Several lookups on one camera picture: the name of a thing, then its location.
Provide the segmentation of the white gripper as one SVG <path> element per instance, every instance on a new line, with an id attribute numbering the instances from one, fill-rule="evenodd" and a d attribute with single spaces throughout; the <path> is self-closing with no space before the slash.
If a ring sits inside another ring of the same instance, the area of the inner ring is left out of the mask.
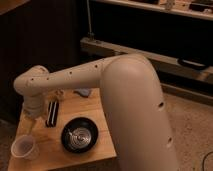
<path id="1" fill-rule="evenodd" d="M 26 116 L 36 119 L 42 116 L 46 110 L 45 97 L 43 94 L 25 96 L 23 101 L 23 112 Z"/>

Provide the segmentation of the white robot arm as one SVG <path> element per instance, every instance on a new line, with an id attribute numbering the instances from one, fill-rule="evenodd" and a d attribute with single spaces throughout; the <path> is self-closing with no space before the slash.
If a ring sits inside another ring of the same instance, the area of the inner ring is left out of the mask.
<path id="1" fill-rule="evenodd" d="M 99 59 L 53 73 L 40 65 L 16 77 L 30 118 L 43 114 L 44 94 L 97 88 L 121 171 L 179 171 L 157 73 L 140 54 Z"/>

